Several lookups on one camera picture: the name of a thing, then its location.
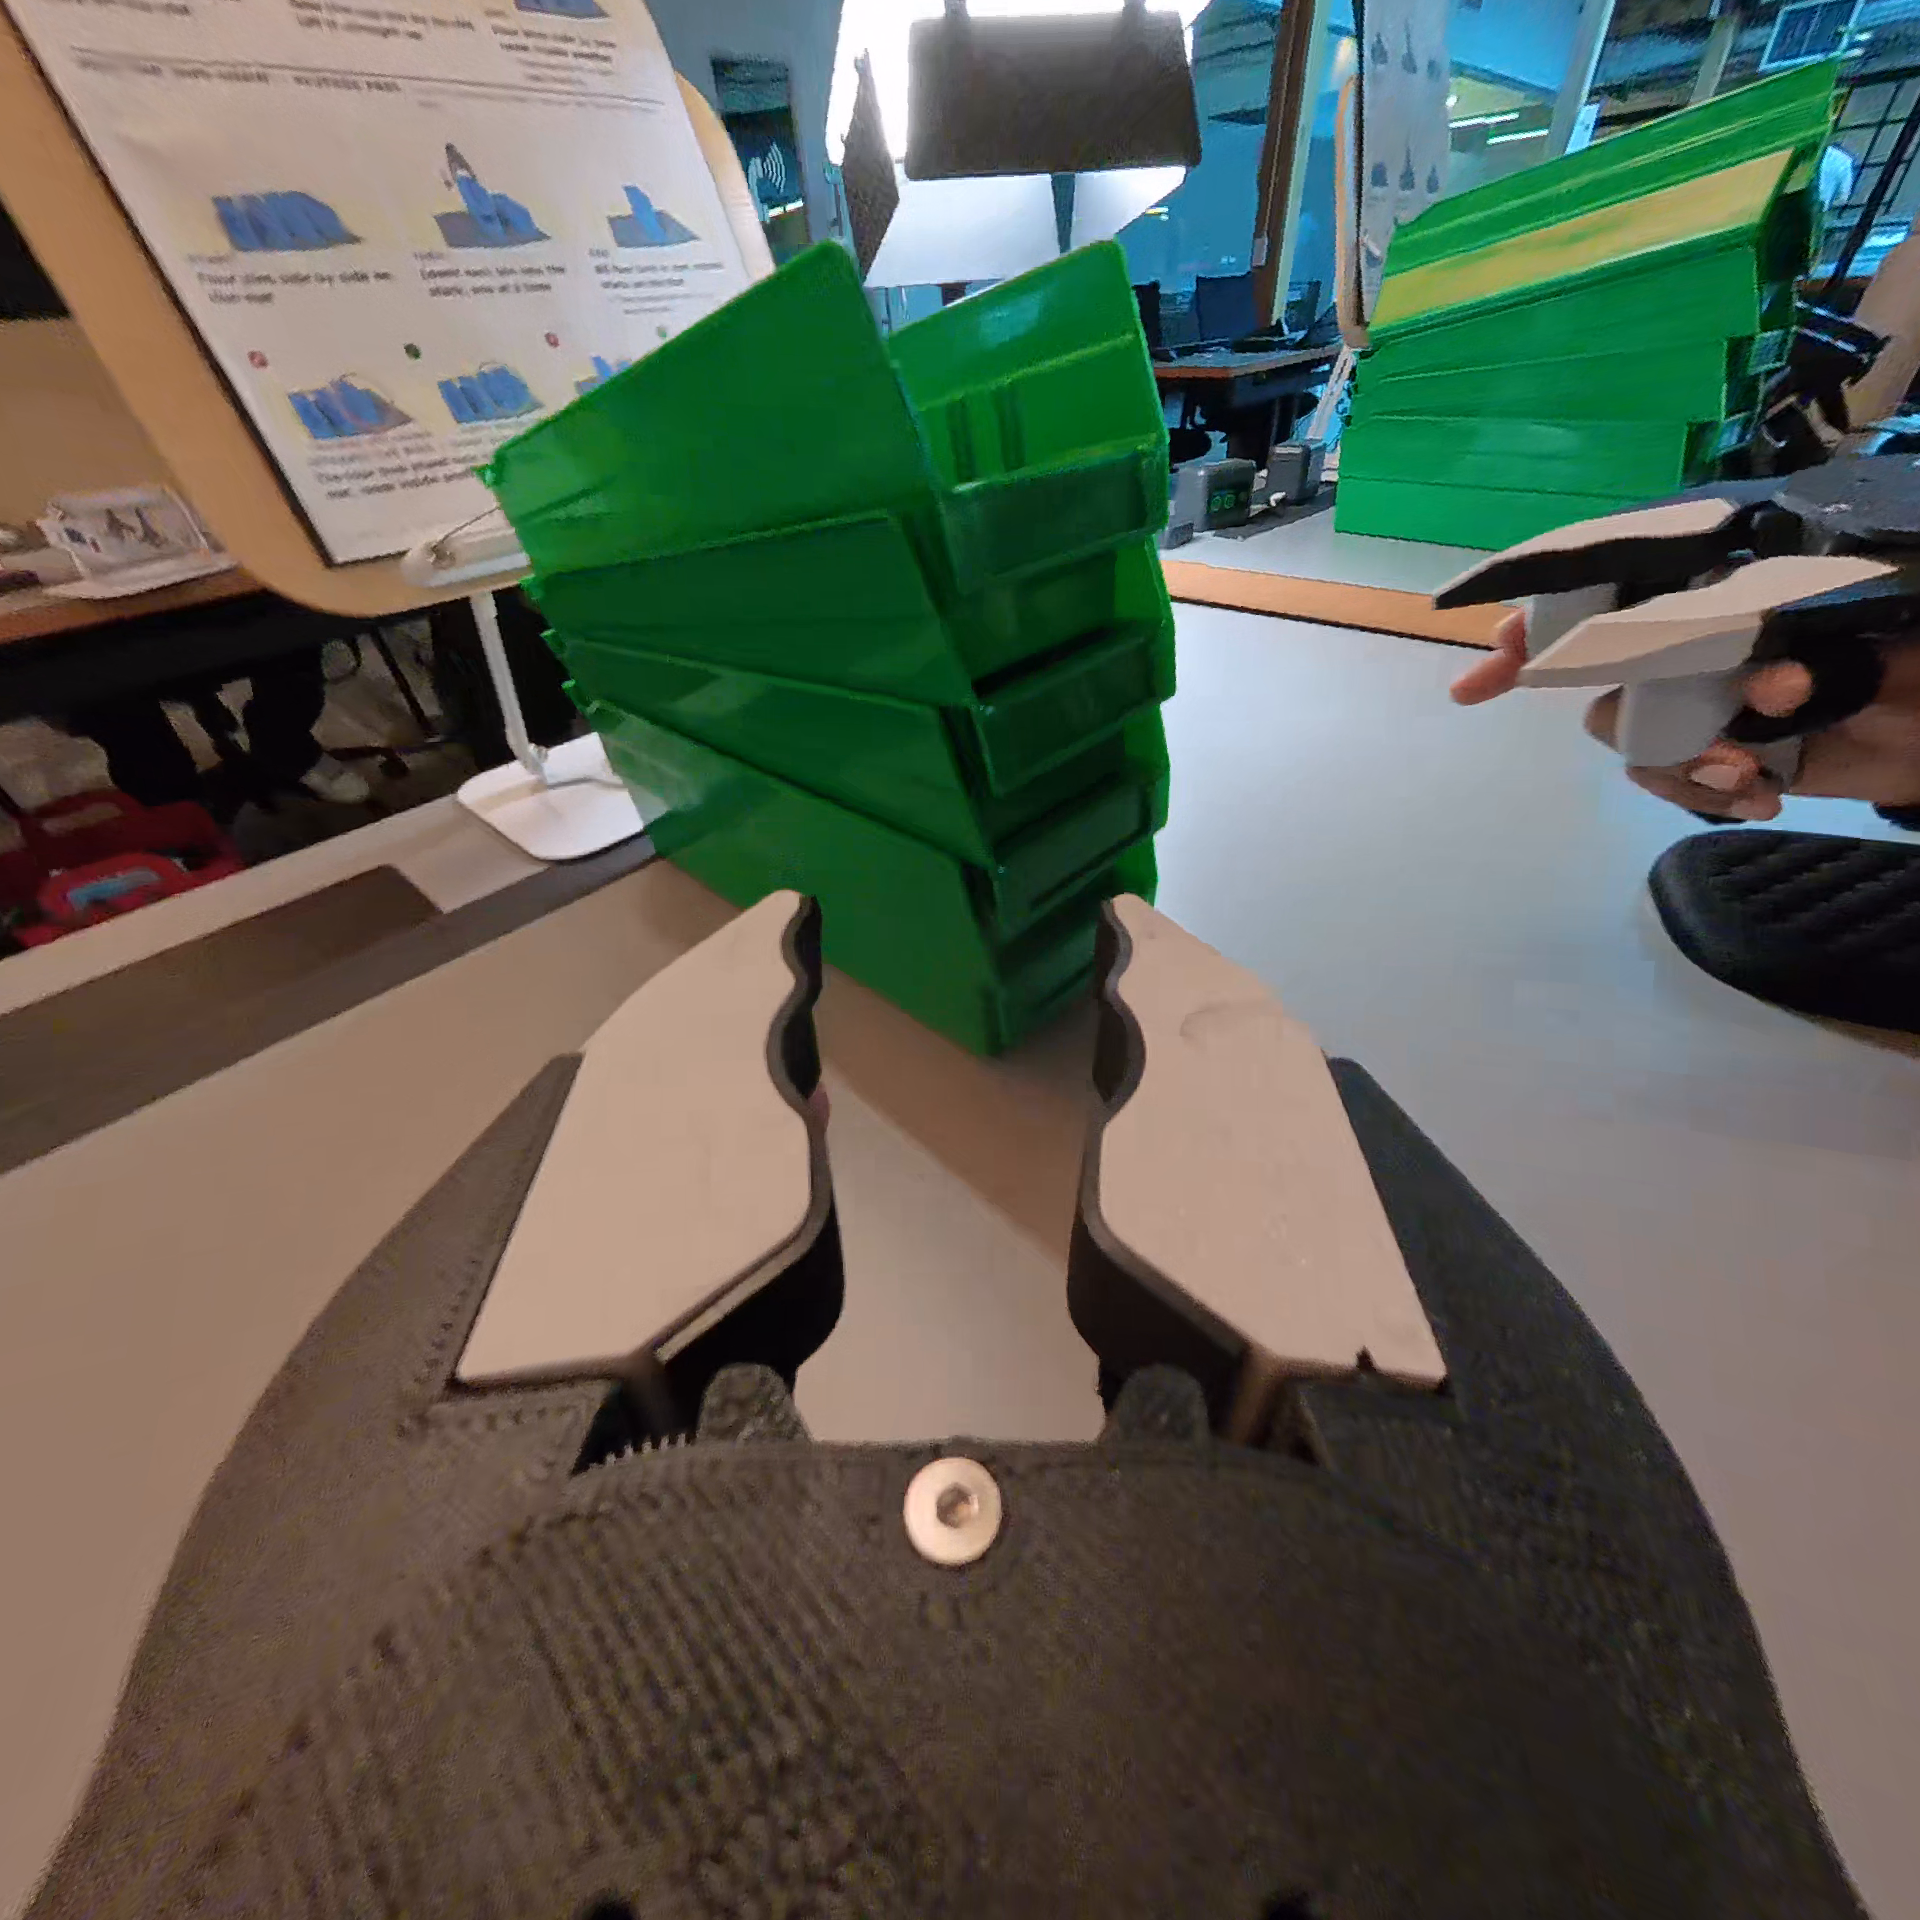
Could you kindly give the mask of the stack of green bins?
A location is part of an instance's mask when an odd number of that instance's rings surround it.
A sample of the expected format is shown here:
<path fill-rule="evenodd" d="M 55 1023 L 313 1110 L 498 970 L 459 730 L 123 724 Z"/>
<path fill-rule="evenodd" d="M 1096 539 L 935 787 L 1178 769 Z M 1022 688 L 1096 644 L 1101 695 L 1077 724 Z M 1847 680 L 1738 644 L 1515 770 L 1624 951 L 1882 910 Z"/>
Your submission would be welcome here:
<path fill-rule="evenodd" d="M 1838 76 L 1791 67 L 1400 226 L 1334 528 L 1502 548 L 1714 478 L 1790 360 Z"/>

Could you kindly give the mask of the black textured pad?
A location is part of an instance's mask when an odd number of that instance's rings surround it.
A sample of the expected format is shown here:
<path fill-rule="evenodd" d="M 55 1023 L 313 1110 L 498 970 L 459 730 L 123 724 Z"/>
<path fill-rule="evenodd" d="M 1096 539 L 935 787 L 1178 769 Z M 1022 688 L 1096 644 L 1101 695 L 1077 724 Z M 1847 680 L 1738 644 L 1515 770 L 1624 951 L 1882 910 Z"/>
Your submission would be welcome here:
<path fill-rule="evenodd" d="M 1918 850 L 1826 832 L 1693 832 L 1647 872 L 1670 946 L 1785 1012 L 1918 1036 Z"/>

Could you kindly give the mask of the person's right hand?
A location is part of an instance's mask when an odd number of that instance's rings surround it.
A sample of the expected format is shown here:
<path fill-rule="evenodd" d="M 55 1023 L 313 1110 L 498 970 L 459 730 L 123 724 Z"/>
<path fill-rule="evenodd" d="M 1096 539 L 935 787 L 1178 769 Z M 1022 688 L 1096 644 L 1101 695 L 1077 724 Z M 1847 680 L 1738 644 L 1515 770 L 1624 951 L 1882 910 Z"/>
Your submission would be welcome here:
<path fill-rule="evenodd" d="M 1527 618 L 1512 614 L 1491 652 L 1459 674 L 1448 697 L 1459 707 L 1488 705 L 1520 682 L 1527 658 Z M 1785 799 L 1851 800 L 1880 815 L 1918 808 L 1918 640 L 1915 634 L 1878 644 L 1875 697 L 1821 731 L 1805 737 L 1795 779 L 1779 785 L 1741 744 L 1717 739 L 1703 754 L 1675 767 L 1627 763 L 1627 779 L 1654 800 L 1717 824 L 1770 824 Z M 1744 707 L 1765 719 L 1795 720 L 1811 700 L 1810 673 L 1794 662 L 1770 662 L 1744 676 Z M 1617 694 L 1599 695 L 1584 730 L 1617 754 Z"/>

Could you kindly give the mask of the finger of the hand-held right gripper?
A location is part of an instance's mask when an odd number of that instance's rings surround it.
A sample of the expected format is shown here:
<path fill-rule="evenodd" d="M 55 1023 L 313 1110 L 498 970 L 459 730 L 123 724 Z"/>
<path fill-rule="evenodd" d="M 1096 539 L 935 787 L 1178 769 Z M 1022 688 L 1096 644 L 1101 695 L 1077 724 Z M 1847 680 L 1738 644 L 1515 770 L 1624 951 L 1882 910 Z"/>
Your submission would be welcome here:
<path fill-rule="evenodd" d="M 1703 587 L 1582 619 L 1527 662 L 1520 687 L 1633 687 L 1730 674 L 1755 654 L 1773 614 L 1897 580 L 1899 572 L 1880 560 L 1752 560 Z"/>
<path fill-rule="evenodd" d="M 1607 515 L 1511 545 L 1453 576 L 1435 608 L 1481 608 L 1595 587 L 1658 587 L 1693 580 L 1738 545 L 1741 504 L 1675 499 Z"/>

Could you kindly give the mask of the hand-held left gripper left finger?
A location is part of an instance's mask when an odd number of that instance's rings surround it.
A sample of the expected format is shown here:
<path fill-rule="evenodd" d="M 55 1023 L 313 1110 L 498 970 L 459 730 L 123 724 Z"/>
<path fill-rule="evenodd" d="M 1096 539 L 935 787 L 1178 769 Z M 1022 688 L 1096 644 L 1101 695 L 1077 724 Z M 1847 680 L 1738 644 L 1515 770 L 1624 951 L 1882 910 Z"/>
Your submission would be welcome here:
<path fill-rule="evenodd" d="M 845 1303 L 822 919 L 768 895 L 586 1038 L 453 1368 L 461 1392 L 602 1385 L 639 1440 L 693 1433 L 731 1370 L 795 1392 Z"/>

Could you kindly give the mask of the wooden instruction board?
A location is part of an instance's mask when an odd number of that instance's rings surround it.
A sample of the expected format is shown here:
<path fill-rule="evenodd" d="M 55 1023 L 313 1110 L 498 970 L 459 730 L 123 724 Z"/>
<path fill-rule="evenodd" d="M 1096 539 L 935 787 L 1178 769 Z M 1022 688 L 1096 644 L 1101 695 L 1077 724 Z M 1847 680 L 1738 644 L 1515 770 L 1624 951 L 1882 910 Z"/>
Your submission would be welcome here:
<path fill-rule="evenodd" d="M 753 281 L 770 265 L 726 134 L 697 90 L 675 79 Z M 169 483 L 246 574 L 328 614 L 387 614 L 422 603 L 399 576 L 399 558 L 408 548 L 386 560 L 325 562 L 246 415 L 35 68 L 8 4 L 3 206 L 153 443 Z"/>

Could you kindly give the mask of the wooden background table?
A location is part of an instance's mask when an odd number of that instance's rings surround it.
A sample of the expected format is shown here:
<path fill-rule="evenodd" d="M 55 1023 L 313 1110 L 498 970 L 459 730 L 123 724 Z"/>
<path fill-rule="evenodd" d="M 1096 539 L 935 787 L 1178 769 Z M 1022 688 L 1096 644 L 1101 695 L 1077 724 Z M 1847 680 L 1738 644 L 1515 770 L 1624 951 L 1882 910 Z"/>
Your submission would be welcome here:
<path fill-rule="evenodd" d="M 161 584 L 137 592 L 82 595 L 79 580 L 55 585 L 3 585 L 1 644 L 30 640 L 62 640 L 96 634 L 130 619 L 195 616 L 224 608 L 263 592 L 263 584 L 242 568 L 201 574 L 189 580 Z"/>

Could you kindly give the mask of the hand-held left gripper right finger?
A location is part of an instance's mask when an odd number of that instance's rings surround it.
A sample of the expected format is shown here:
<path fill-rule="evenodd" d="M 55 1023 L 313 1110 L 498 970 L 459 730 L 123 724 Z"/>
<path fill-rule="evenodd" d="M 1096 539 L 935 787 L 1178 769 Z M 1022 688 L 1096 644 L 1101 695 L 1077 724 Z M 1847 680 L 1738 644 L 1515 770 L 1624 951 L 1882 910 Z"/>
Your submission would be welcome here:
<path fill-rule="evenodd" d="M 1448 1388 L 1326 1051 L 1138 896 L 1103 903 L 1094 936 L 1066 1312 L 1103 1410 L 1175 1372 L 1229 1443 L 1266 1440 L 1296 1385 Z"/>

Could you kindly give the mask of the white board stand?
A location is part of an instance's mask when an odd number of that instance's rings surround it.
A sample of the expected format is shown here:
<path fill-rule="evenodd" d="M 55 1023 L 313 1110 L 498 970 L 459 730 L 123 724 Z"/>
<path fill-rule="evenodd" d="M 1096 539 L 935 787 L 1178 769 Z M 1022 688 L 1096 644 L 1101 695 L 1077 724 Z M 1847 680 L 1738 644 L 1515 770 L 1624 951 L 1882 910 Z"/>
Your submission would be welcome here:
<path fill-rule="evenodd" d="M 419 599 L 463 592 L 510 751 L 506 762 L 474 770 L 459 787 L 457 804 L 515 852 L 559 867 L 642 838 L 642 819 L 595 735 L 547 751 L 525 728 L 496 595 L 520 585 L 529 568 L 496 504 L 419 539 L 399 558 L 399 576 Z"/>

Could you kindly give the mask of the printed instruction sheet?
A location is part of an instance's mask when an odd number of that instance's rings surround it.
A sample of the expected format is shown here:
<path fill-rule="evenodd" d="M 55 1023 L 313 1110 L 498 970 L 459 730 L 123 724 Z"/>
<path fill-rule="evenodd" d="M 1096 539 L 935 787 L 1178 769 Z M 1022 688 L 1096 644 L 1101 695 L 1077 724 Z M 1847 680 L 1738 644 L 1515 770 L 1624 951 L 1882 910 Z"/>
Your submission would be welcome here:
<path fill-rule="evenodd" d="M 751 281 L 645 4 L 7 11 L 331 568 Z"/>

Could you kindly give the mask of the small clear card stand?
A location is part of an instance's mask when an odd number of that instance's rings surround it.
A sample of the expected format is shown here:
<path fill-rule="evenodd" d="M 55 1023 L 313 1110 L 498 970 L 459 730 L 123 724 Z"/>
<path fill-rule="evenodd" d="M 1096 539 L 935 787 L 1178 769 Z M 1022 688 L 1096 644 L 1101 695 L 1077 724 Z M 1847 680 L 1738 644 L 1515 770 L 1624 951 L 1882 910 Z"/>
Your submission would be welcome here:
<path fill-rule="evenodd" d="M 96 587 L 170 585 L 217 560 L 193 510 L 159 486 L 49 496 L 35 526 Z"/>

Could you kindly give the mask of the green plastic bin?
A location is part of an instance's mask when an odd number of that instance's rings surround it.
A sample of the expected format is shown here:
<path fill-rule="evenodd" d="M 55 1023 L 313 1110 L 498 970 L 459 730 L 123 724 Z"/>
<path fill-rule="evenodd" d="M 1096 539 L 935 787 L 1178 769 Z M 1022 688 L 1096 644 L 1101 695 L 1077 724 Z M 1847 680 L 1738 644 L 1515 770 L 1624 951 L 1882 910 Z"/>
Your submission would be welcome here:
<path fill-rule="evenodd" d="M 1114 638 L 1144 640 L 1153 695 L 1177 688 L 1173 614 L 1146 539 L 955 587 L 928 576 L 897 519 L 865 515 L 536 574 L 523 590 L 567 647 L 593 643 L 906 705 L 970 705 Z"/>
<path fill-rule="evenodd" d="M 1118 634 L 967 705 L 835 688 L 768 671 L 546 635 L 585 700 L 750 767 L 903 819 L 1009 800 L 1113 744 L 1155 691 L 1153 640 Z"/>
<path fill-rule="evenodd" d="M 1113 242 L 890 332 L 818 246 L 479 481 L 541 576 L 881 519 L 970 592 L 1153 537 L 1168 433 Z"/>
<path fill-rule="evenodd" d="M 1160 720 L 1120 735 L 1118 774 L 970 863 L 635 713 L 585 715 L 664 863 L 735 907 L 813 898 L 824 962 L 977 1057 L 1085 993 L 1099 907 L 1159 888 Z"/>
<path fill-rule="evenodd" d="M 1008 943 L 1165 820 L 1155 707 L 1002 794 L 943 708 L 793 694 L 702 724 L 598 700 L 582 711 L 658 850 L 739 903 L 795 889 L 856 912 L 881 895 L 923 896 Z"/>

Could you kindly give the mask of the red container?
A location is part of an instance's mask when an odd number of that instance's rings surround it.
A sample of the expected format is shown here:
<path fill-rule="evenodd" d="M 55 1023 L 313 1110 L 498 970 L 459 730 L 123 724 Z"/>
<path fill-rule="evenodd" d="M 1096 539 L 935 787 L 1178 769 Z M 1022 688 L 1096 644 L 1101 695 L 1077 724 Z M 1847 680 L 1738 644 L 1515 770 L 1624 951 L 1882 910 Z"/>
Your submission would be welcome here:
<path fill-rule="evenodd" d="M 43 808 L 3 800 L 1 946 L 55 945 L 238 875 L 246 863 L 195 802 L 149 808 L 94 790 Z"/>

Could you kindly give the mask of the grey desk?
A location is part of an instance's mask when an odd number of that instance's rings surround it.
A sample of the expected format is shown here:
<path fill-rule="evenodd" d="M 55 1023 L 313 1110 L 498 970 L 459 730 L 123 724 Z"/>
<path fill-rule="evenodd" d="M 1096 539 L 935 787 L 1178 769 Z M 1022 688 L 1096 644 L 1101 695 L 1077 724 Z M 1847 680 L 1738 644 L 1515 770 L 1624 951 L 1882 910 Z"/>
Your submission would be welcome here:
<path fill-rule="evenodd" d="M 1915 1915 L 1915 1046 L 1693 972 L 1689 824 L 1577 697 L 1458 649 L 1178 614 L 1159 903 L 1358 1062 L 1549 1266 L 1685 1459 L 1873 1915 Z M 725 916 L 627 872 L 3 1175 L 3 1915 L 181 1531 L 331 1292 L 551 1059 Z M 819 1004 L 847 1311 L 815 1433 L 1081 1438 L 1088 1023 L 983 1064 Z"/>

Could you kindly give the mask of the black flat panel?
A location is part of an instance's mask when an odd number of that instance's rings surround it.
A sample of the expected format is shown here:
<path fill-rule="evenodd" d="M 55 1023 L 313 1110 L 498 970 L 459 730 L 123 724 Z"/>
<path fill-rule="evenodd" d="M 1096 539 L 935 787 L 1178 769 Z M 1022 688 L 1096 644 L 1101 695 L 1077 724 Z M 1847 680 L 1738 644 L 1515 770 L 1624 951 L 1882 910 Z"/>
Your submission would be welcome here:
<path fill-rule="evenodd" d="M 943 2 L 906 27 L 910 180 L 1190 170 L 1199 159 L 1175 10 L 974 16 Z"/>

